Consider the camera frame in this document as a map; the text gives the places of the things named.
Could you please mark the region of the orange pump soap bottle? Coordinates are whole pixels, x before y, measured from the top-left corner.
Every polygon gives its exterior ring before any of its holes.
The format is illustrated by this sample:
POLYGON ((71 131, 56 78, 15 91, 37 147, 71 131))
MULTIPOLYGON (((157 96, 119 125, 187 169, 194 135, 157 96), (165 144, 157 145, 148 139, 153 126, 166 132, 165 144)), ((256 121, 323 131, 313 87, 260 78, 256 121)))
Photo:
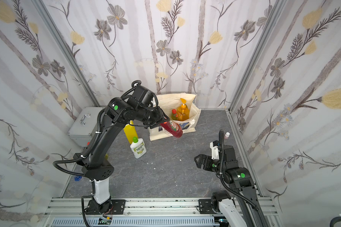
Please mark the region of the orange pump soap bottle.
POLYGON ((186 104, 186 100, 183 98, 180 98, 181 105, 177 108, 177 114, 178 114, 178 121, 185 121, 189 119, 189 108, 186 104))

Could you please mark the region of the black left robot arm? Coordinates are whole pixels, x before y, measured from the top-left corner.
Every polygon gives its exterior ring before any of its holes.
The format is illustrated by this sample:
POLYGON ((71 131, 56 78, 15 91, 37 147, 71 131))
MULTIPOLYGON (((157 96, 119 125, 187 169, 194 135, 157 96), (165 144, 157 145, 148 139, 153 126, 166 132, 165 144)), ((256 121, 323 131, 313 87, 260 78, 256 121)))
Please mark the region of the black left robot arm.
POLYGON ((76 153, 71 160, 54 161, 56 169, 70 174, 86 177, 92 182, 89 207, 83 214, 103 214, 112 208, 109 192, 109 177, 114 167, 105 158, 118 134, 130 121, 140 121, 145 128, 155 128, 170 119, 159 107, 150 104, 153 95, 136 98, 132 95, 116 97, 102 109, 97 118, 95 137, 82 153, 76 153))

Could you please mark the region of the red dish soap bottle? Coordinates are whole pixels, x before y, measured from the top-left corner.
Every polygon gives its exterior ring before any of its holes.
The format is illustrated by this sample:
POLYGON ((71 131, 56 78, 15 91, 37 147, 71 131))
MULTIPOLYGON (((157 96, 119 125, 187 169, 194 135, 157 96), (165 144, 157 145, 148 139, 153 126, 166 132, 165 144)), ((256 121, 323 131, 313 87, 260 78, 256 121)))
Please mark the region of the red dish soap bottle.
POLYGON ((173 120, 166 121, 160 124, 161 127, 166 130, 171 136, 180 138, 183 135, 182 128, 173 120))

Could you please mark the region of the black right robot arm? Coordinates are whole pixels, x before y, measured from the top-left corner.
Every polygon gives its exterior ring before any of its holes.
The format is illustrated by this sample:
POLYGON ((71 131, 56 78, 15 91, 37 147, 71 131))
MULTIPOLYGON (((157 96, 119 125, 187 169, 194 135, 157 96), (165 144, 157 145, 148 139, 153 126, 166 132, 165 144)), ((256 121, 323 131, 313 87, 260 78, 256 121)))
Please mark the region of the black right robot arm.
POLYGON ((194 158, 196 166, 214 172, 223 191, 214 192, 210 199, 200 199, 200 214, 218 214, 221 227, 268 227, 257 196, 257 189, 249 170, 240 167, 231 145, 213 141, 211 155, 194 158))

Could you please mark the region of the yellow-green dish soap red cap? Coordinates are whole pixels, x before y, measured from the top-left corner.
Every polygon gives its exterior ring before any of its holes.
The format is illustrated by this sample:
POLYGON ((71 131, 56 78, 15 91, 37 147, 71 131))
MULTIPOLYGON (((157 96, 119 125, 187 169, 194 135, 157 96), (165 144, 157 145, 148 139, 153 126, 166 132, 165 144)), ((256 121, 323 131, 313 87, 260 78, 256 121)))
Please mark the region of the yellow-green dish soap red cap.
POLYGON ((171 111, 171 119, 174 121, 178 120, 178 114, 177 114, 177 110, 176 109, 172 109, 171 111))

